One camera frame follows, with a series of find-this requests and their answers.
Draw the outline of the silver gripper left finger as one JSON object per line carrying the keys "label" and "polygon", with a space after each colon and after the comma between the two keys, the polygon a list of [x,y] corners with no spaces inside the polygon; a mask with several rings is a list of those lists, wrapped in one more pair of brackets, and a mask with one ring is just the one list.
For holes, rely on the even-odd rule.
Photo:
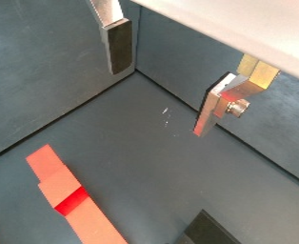
{"label": "silver gripper left finger", "polygon": [[86,0],[100,26],[112,74],[132,64],[132,21],[122,15],[120,0]]}

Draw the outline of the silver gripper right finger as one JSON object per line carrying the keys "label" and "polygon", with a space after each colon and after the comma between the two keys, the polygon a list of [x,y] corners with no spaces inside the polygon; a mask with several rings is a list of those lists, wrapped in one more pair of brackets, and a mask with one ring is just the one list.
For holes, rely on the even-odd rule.
{"label": "silver gripper right finger", "polygon": [[226,113],[240,117],[250,105],[245,98],[264,92],[280,74],[277,68],[249,54],[242,55],[236,71],[237,74],[224,74],[205,92],[196,136],[204,136]]}

